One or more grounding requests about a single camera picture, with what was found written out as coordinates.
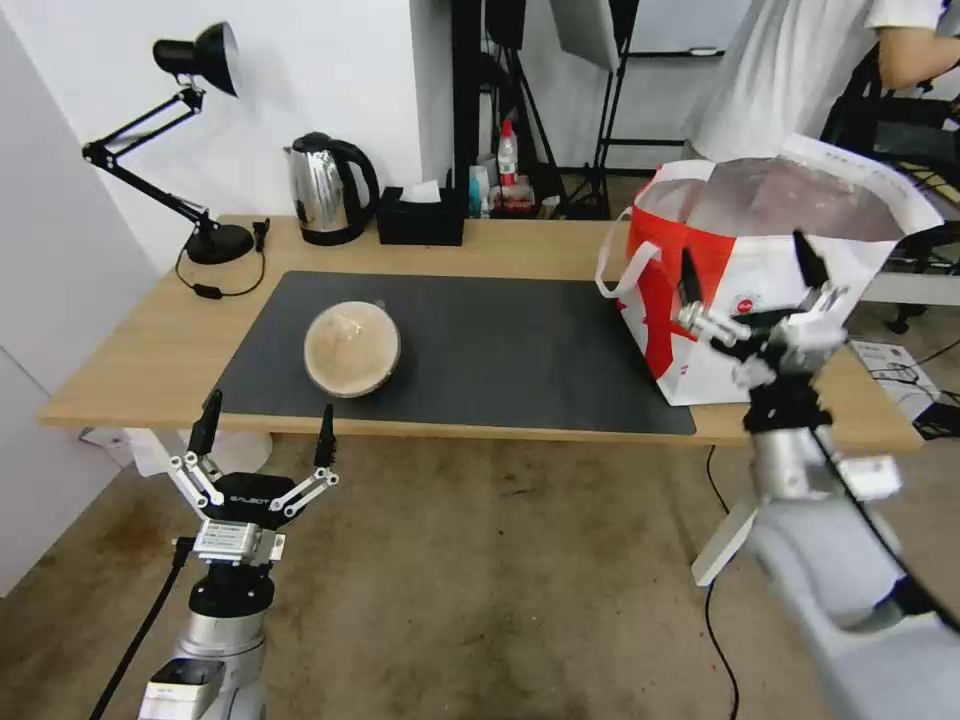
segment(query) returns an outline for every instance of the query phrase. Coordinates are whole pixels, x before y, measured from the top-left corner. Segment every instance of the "red and white bag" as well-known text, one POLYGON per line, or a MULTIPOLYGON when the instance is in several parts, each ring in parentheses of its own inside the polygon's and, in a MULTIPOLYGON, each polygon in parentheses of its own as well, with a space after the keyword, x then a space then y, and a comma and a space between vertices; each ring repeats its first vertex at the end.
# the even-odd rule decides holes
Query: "red and white bag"
POLYGON ((826 260, 833 284, 848 288, 832 310, 843 322, 896 243, 943 222, 899 173, 801 136, 771 160, 663 165, 617 221, 597 259, 597 287, 617 300, 671 405, 747 400, 736 363, 672 320, 684 247, 704 302, 721 313, 795 306, 807 292, 793 248, 799 227, 826 260), (602 275, 624 217, 628 263, 611 290, 602 275))

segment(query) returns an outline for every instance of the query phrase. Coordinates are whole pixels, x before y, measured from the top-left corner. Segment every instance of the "concrete floor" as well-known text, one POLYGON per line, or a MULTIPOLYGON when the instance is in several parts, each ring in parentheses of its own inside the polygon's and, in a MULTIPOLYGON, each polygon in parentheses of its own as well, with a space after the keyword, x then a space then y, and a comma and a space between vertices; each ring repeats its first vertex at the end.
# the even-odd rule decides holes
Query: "concrete floor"
MULTIPOLYGON (((888 335, 865 306, 855 331, 888 335)), ((900 340, 953 339, 934 310, 900 340)), ((960 350, 931 363, 960 388, 960 350)), ((302 477, 308 438, 278 438, 269 469, 302 477)), ((706 448, 344 438, 341 485, 289 527, 274 573, 266 681, 278 718, 724 718, 730 689, 690 560, 721 518, 706 448)), ((960 608, 960 443, 903 457, 885 503, 906 555, 960 608)), ((747 455, 721 449, 731 500, 747 455)), ((165 478, 122 472, 0 601, 0 715, 87 717, 192 514, 165 478)), ((192 563, 107 716, 136 716, 201 574, 192 563)), ((829 717, 794 628, 749 560, 721 576, 714 626, 744 720, 829 717)))

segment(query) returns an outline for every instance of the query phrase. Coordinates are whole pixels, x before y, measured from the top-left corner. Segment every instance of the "bag handle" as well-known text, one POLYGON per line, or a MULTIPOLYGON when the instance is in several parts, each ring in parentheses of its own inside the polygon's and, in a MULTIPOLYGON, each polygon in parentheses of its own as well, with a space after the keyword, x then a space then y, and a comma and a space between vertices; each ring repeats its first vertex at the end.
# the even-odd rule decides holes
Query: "bag handle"
POLYGON ((627 263, 627 269, 623 271, 623 276, 617 286, 611 290, 603 282, 603 271, 607 267, 607 261, 610 259, 610 248, 613 246, 613 233, 617 229, 617 223, 625 217, 633 215, 633 206, 627 207, 617 216, 617 219, 610 223, 610 230, 607 237, 604 238, 603 246, 600 248, 600 254, 597 256, 597 274, 594 280, 597 283, 597 289, 605 298, 619 298, 626 295, 637 285, 640 276, 653 258, 660 257, 660 248, 651 242, 644 242, 630 258, 627 263))

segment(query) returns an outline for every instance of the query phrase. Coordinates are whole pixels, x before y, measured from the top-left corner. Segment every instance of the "lamp arm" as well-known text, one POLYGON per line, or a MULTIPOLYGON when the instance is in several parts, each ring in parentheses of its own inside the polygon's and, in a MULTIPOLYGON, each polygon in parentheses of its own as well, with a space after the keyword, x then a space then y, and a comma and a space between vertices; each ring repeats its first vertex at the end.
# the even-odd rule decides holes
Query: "lamp arm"
POLYGON ((119 159, 128 152, 135 150, 144 143, 153 140, 158 135, 165 133, 167 130, 176 127, 183 121, 199 114, 202 108, 203 90, 192 86, 185 86, 172 98, 164 103, 161 103, 160 105, 157 105, 152 110, 147 111, 136 120, 127 123, 123 127, 115 130, 109 135, 100 138, 99 140, 94 140, 93 142, 84 145, 83 158, 92 165, 95 165, 101 170, 105 170, 131 187, 136 188, 144 195, 147 195, 162 205, 165 205, 175 213, 182 215, 187 220, 192 222, 194 226, 203 229, 210 229, 215 226, 215 223, 212 223, 209 212, 205 208, 189 203, 182 198, 177 197, 176 195, 172 195, 161 190, 156 185, 153 185, 141 178, 139 175, 135 175, 126 168, 121 167, 118 162, 119 159), (129 133, 131 130, 180 102, 184 103, 188 108, 185 113, 170 120, 166 124, 161 125, 155 130, 136 137, 119 150, 110 149, 111 145, 115 145, 118 141, 122 140, 123 136, 129 133))

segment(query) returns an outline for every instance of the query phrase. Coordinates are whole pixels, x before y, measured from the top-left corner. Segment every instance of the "lamp base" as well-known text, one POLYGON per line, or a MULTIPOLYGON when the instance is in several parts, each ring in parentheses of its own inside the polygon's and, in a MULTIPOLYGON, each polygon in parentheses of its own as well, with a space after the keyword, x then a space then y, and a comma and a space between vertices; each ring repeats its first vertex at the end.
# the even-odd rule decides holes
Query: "lamp base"
POLYGON ((201 229, 187 240, 187 257, 198 265, 220 265, 253 250, 253 235, 239 225, 201 229))

